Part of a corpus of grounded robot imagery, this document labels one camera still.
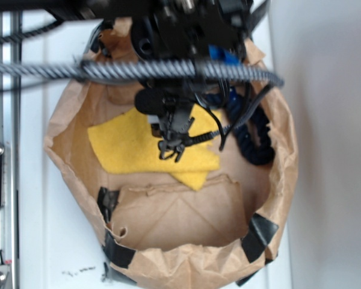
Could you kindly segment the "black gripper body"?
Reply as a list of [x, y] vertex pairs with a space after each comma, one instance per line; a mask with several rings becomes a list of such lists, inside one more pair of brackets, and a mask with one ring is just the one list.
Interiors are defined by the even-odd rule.
[[252, 1], [154, 1], [148, 16], [133, 19], [132, 47], [140, 61], [240, 63], [252, 6]]

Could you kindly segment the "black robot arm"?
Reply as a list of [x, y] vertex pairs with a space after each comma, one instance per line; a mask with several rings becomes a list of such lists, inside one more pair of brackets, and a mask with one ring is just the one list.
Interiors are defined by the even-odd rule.
[[130, 18], [137, 64], [118, 65], [117, 79], [145, 87], [196, 91], [260, 79], [242, 65], [248, 38], [267, 4], [251, 1], [57, 1], [49, 12], [60, 22]]

